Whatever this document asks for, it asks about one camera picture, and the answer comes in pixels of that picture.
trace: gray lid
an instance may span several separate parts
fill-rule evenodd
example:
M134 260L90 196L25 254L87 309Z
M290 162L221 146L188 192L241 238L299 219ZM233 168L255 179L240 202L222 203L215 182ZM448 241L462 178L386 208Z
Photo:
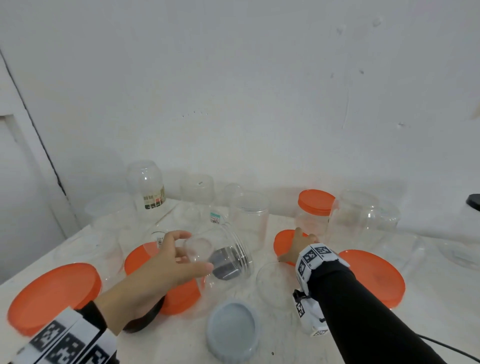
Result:
M221 303L208 318L208 349L224 363L249 360L257 349L259 337L257 313L240 300L230 299Z

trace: table surface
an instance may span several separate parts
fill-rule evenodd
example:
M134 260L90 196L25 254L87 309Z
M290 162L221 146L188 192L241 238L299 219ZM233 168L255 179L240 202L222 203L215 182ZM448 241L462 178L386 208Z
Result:
M172 207L176 204L173 200L169 203ZM162 219L166 226L170 224L170 215ZM262 334L259 348L249 363L342 363L330 334L310 338L301 332L293 309L285 312L268 307L256 292L258 270L264 264L276 261L273 251L275 235L281 230L294 228L292 218L270 215L264 248L253 254L255 273L244 285L229 292L229 296L246 301L259 313ZM143 229L145 226L138 229L138 234ZM409 234L390 236L387 259L400 268L417 239ZM422 239L428 246L426 260L406 277L407 290L394 313L415 332L480 357L480 272L445 259L436 248L445 241ZM121 245L126 256L136 244L121 241ZM7 363L16 350L28 341L7 322L10 303L28 283L58 265L53 251L49 252L0 286L0 312L3 317L0 321L0 362ZM201 298L181 315L159 315L141 332L121 333L118 337L118 358L122 364L219 363L206 347L205 326L211 308L211 303ZM448 363L473 362L439 345L431 345Z

